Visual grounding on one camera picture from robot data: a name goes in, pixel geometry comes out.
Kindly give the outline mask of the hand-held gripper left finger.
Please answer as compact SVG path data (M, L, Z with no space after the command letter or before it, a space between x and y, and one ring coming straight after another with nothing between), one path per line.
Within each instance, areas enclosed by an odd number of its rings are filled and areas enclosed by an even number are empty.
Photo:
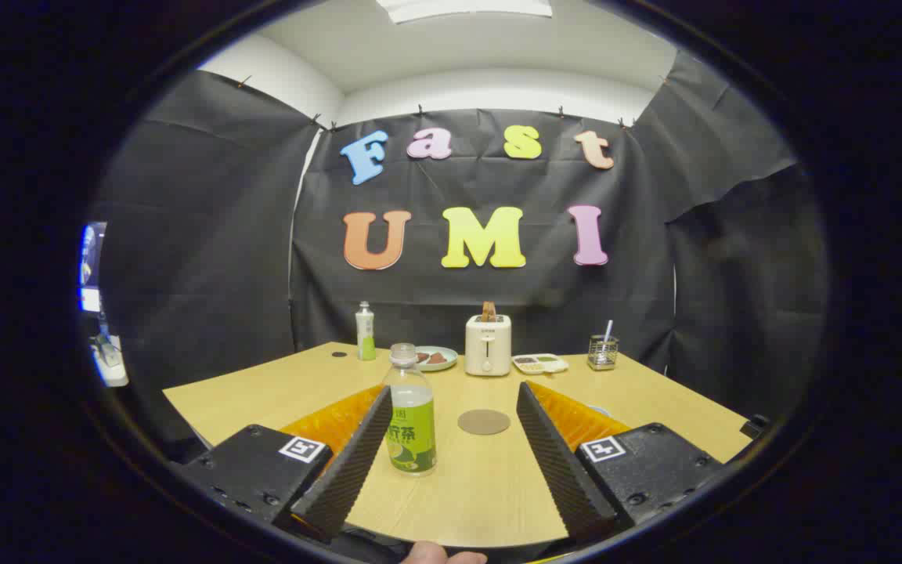
M361 390L279 431L250 424L176 470L226 510L329 542L389 432L391 390Z

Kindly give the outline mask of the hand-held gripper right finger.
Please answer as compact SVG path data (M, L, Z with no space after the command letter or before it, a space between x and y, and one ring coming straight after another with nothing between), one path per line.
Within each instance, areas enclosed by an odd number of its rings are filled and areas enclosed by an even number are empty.
M724 471L669 426L629 428L533 381L519 386L516 413L574 540L662 516Z

